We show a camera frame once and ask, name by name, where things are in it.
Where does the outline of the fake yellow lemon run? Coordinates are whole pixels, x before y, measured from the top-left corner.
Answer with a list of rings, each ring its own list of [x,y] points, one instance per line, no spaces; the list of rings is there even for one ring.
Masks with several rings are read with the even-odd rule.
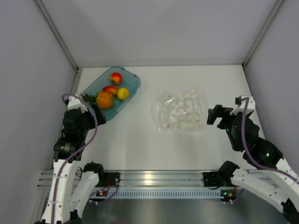
[[[127,88],[124,88],[124,87],[121,87],[118,89],[118,92],[117,92],[117,98],[119,100],[126,100],[128,97],[129,97],[130,93],[129,93],[129,90]]]

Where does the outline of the aluminium mounting rail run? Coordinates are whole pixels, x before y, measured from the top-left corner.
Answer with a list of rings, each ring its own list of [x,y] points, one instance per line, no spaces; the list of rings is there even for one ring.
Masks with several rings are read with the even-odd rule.
[[[119,172],[121,174],[119,186],[123,188],[161,188],[182,187],[202,188],[204,186],[203,173],[214,170],[105,170],[105,172]],[[261,171],[248,170],[246,173],[259,180],[273,184],[274,182]],[[37,187],[49,189],[53,172],[43,171],[39,177]]]

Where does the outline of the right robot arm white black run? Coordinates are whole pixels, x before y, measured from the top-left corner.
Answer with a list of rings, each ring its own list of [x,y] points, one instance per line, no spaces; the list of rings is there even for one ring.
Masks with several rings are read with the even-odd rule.
[[[289,166],[282,152],[270,141],[259,136],[257,126],[250,116],[254,107],[250,102],[239,103],[238,107],[228,108],[216,105],[208,110],[207,124],[225,130],[231,147],[243,153],[243,159],[263,171],[275,185],[270,185],[239,165],[226,161],[215,172],[215,179],[221,186],[237,186],[265,200],[275,207],[291,223],[299,222],[299,176]]]

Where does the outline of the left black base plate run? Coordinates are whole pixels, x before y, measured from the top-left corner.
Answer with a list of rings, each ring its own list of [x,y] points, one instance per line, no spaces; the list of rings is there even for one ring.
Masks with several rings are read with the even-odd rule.
[[[95,186],[96,188],[103,188],[108,186],[119,185],[121,174],[119,172],[105,172],[100,175],[100,180]]]

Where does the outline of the right aluminium frame post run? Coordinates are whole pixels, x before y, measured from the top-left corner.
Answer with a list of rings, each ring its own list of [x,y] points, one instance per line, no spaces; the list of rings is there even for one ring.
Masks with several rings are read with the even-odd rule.
[[[282,7],[285,3],[286,3],[286,0],[277,0],[277,1],[275,1],[275,4],[274,4],[273,8],[271,9],[269,15],[266,17],[266,20],[263,23],[260,31],[258,32],[258,35],[257,35],[256,39],[254,40],[254,42],[251,45],[248,53],[245,56],[245,59],[242,62],[242,68],[243,69],[246,68],[246,66],[248,65],[248,63],[252,59],[252,56],[254,55],[256,50],[258,49],[259,45],[261,44],[262,40],[266,36],[269,28],[271,27],[272,23],[274,22],[275,18],[277,17],[277,15],[281,11],[281,9],[282,9]]]

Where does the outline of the aluminium frame post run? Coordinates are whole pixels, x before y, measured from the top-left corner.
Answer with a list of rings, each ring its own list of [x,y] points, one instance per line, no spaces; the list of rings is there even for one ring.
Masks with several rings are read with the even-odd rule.
[[[245,56],[245,59],[242,62],[242,68],[243,69],[246,68],[246,66],[248,65],[248,63],[252,59],[252,56],[254,55],[256,50],[258,49],[259,45],[261,44],[262,40],[266,36],[269,28],[271,27],[272,23],[274,22],[275,18],[277,17],[277,15],[281,11],[281,9],[282,9],[282,7],[285,3],[286,3],[286,0],[277,0],[277,1],[275,1],[275,4],[274,4],[273,8],[271,9],[269,15],[266,17],[266,20],[263,23],[260,31],[258,32],[258,35],[257,35],[256,39],[254,40],[254,42],[251,45],[248,53]]]
[[[77,72],[79,67],[75,62],[73,56],[71,55],[63,37],[61,36],[58,28],[56,27],[51,15],[49,14],[45,4],[42,0],[33,0],[34,4],[36,5],[38,11],[41,13],[42,17],[44,18],[45,22],[47,23],[48,27],[50,28],[52,34],[54,35],[55,39],[58,42],[58,45],[61,47],[63,53],[67,57],[69,63],[71,64],[72,68]]]

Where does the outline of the fake red apple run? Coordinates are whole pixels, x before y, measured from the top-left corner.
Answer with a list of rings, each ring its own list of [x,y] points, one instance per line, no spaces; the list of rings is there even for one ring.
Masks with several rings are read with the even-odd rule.
[[[122,75],[118,72],[114,72],[110,75],[110,82],[113,85],[120,85],[122,83]]]

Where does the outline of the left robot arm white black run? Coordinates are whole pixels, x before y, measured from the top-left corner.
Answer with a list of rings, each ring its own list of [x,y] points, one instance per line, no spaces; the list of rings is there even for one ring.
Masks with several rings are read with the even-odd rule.
[[[103,165],[84,162],[83,150],[90,130],[105,124],[95,105],[81,105],[64,114],[62,135],[54,145],[53,178],[46,208],[39,224],[80,224],[84,208],[95,186],[106,180]]]

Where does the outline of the fake red yellow mango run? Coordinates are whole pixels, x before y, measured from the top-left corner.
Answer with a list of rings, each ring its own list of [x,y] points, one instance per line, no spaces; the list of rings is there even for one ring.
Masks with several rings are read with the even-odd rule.
[[[117,92],[118,92],[118,87],[113,86],[113,85],[109,85],[109,86],[105,86],[102,91],[103,92],[108,92],[110,94],[112,94],[113,96],[117,96]]]

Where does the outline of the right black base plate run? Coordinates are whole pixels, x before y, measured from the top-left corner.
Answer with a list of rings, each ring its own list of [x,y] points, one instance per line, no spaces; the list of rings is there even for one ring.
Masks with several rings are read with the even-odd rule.
[[[205,187],[232,187],[230,177],[220,172],[204,172],[203,181]]]

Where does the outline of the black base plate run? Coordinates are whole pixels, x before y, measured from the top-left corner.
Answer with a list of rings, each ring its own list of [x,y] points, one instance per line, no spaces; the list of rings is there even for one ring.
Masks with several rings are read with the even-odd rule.
[[[105,172],[100,175],[100,180],[95,186],[96,188],[103,188],[108,186],[119,185],[121,174],[119,172]]]
[[[203,181],[205,187],[232,187],[230,177],[220,172],[204,172]]]

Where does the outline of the teal plastic bin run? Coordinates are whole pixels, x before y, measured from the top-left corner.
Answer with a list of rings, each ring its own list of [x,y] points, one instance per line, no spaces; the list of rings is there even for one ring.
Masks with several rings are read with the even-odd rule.
[[[137,75],[123,67],[112,67],[90,84],[81,96],[85,102],[97,106],[109,121],[136,94],[140,84]]]

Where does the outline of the clear zip top bag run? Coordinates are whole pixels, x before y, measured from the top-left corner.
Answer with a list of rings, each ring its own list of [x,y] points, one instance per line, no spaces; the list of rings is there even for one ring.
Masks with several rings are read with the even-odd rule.
[[[195,132],[204,127],[198,89],[164,91],[154,98],[151,116],[159,132]]]

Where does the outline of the fake pineapple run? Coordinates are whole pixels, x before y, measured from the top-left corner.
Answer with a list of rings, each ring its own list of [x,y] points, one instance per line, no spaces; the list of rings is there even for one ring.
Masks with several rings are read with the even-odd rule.
[[[114,96],[105,91],[100,91],[96,95],[82,93],[81,96],[85,102],[96,104],[100,109],[110,109],[114,105]]]

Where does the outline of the left aluminium frame post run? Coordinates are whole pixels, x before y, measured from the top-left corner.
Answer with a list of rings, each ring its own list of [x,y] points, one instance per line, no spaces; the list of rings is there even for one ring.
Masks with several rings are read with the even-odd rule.
[[[69,63],[71,64],[72,68],[77,72],[79,67],[75,62],[73,56],[71,55],[63,37],[61,36],[58,28],[56,27],[51,15],[49,14],[45,4],[42,0],[33,0],[34,4],[36,5],[38,11],[41,13],[42,17],[44,18],[45,22],[47,23],[48,27],[50,28],[52,34],[54,35],[55,39],[58,42],[58,45],[61,47],[63,53],[67,57]]]

